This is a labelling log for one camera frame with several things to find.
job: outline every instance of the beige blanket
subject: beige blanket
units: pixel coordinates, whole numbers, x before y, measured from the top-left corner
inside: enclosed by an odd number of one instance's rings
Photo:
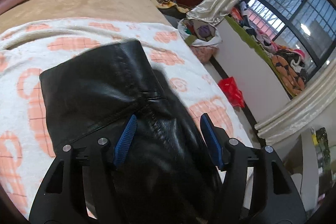
[[[0,15],[0,33],[32,21],[67,17],[170,25],[150,0],[28,0]]]

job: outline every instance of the green cloth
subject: green cloth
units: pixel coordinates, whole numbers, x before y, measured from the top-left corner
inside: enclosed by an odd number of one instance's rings
[[[261,46],[254,41],[254,39],[231,17],[226,16],[226,21],[230,24],[230,26],[233,28],[233,30],[240,36],[240,38],[249,45],[250,48],[254,49],[257,55],[259,55],[268,65],[269,67],[275,72],[277,75],[279,81],[283,85],[283,87],[286,89],[286,91],[292,96],[295,97],[296,95],[293,94],[289,88],[285,85],[285,83],[282,81],[281,74],[277,71],[275,66],[272,63],[272,60],[267,56],[267,54],[263,51]]]

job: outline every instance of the leather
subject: leather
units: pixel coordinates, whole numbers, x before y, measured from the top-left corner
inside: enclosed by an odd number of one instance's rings
[[[56,154],[90,134],[113,139],[131,114],[137,116],[126,161],[113,172],[130,223],[209,219],[221,186],[218,171],[186,108],[163,73],[152,70],[139,41],[90,50],[44,71],[40,80]]]

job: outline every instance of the floor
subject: floor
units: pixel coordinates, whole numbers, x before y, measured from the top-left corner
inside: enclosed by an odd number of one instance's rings
[[[207,63],[204,65],[205,69],[208,71],[208,73],[212,76],[212,78],[215,80],[216,83],[218,83],[222,77],[219,75],[217,70],[212,66],[211,63]],[[245,114],[241,110],[240,107],[234,107],[235,113],[238,116],[238,119],[240,120],[241,124],[243,125],[253,147],[260,148],[260,143],[258,142],[258,139],[256,138],[255,133],[252,130],[252,127],[250,123],[248,122]]]

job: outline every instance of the white blanket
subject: white blanket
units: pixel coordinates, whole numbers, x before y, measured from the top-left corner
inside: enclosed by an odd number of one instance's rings
[[[141,41],[152,67],[164,71],[198,126],[207,112],[215,126],[252,146],[227,98],[173,27],[92,18],[27,23],[0,35],[0,183],[24,216],[55,157],[39,74],[129,38]]]

